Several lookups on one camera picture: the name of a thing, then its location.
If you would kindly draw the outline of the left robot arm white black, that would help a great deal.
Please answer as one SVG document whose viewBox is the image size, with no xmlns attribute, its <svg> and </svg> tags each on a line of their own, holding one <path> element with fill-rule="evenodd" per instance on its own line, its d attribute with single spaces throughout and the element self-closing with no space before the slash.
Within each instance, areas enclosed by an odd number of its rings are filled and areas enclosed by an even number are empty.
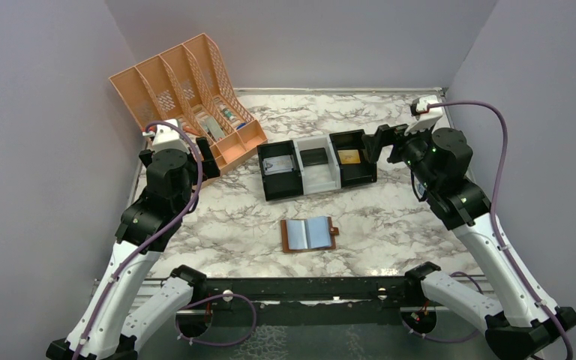
<svg viewBox="0 0 576 360">
<path fill-rule="evenodd" d="M 196 138 L 197 163 L 182 148 L 142 151 L 147 184 L 121 215 L 109 265 L 76 327 L 54 340 L 48 359 L 137 359 L 149 338 L 178 309 L 196 308 L 206 297 L 206 275 L 186 265 L 172 271 L 156 293 L 136 310 L 134 299 L 149 271 L 194 209 L 198 179 L 221 173 L 206 138 Z"/>
</svg>

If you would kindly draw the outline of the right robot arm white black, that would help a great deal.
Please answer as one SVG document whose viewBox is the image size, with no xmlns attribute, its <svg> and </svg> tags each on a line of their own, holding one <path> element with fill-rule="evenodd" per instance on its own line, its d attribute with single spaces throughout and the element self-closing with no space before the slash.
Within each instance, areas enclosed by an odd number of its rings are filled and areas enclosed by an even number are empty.
<svg viewBox="0 0 576 360">
<path fill-rule="evenodd" d="M 430 262 L 405 274 L 403 297 L 453 311 L 484 335 L 500 359 L 527 359 L 576 326 L 576 311 L 559 306 L 535 281 L 503 233 L 485 192 L 467 177 L 473 150 L 462 132 L 448 127 L 409 133 L 406 125 L 382 125 L 363 135 L 364 155 L 376 163 L 405 164 L 421 201 L 471 253 L 495 296 L 488 298 Z"/>
</svg>

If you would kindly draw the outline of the brown leather card holder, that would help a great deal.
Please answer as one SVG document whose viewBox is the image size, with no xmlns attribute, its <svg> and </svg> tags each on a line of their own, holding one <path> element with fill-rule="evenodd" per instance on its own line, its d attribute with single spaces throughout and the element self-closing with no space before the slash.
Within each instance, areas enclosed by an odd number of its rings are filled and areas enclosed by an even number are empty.
<svg viewBox="0 0 576 360">
<path fill-rule="evenodd" d="M 339 229 L 326 216 L 308 219 L 288 219 L 280 222 L 282 251 L 297 254 L 335 250 Z"/>
</svg>

